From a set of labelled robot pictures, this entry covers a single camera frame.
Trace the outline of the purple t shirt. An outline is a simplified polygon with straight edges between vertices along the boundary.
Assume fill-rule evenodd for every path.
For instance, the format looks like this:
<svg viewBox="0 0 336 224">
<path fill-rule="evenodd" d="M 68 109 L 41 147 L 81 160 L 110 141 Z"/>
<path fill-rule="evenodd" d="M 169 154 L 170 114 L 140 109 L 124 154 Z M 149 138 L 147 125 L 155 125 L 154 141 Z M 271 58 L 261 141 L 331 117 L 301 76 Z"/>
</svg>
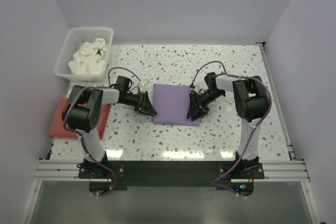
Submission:
<svg viewBox="0 0 336 224">
<path fill-rule="evenodd" d="M 153 116 L 154 124 L 171 124 L 182 126 L 199 126 L 202 119 L 187 119 L 190 104 L 189 86 L 169 84 L 153 85 L 153 107 L 157 115 Z"/>
</svg>

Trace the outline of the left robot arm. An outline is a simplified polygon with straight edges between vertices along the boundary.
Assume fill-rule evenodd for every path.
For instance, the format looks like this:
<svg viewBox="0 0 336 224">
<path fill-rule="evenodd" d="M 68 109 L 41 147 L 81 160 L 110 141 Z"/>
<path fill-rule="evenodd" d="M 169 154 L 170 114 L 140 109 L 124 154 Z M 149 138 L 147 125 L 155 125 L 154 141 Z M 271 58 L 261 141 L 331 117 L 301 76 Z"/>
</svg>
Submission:
<svg viewBox="0 0 336 224">
<path fill-rule="evenodd" d="M 124 104 L 134 111 L 150 116 L 157 115 L 149 100 L 148 92 L 130 91 L 131 79 L 118 76 L 110 87 L 73 86 L 62 112 L 63 126 L 66 131 L 74 132 L 81 141 L 85 160 L 91 162 L 90 171 L 97 178 L 108 174 L 109 165 L 106 151 L 102 147 L 97 131 L 103 104 Z"/>
</svg>

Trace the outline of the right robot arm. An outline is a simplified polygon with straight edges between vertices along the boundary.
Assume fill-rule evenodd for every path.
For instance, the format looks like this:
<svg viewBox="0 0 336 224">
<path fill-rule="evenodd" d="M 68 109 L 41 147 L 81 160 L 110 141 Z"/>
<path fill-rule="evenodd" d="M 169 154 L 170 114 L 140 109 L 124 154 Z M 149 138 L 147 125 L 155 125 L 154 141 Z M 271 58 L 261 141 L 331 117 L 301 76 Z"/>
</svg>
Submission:
<svg viewBox="0 0 336 224">
<path fill-rule="evenodd" d="M 234 105 L 241 119 L 241 135 L 234 173 L 239 178 L 246 178 L 259 163 L 258 141 L 260 126 L 269 114 L 272 106 L 271 94 L 259 76 L 239 77 L 229 74 L 208 73 L 204 77 L 207 90 L 189 93 L 190 104 L 187 119 L 195 121 L 209 112 L 208 105 L 226 92 L 234 96 Z"/>
</svg>

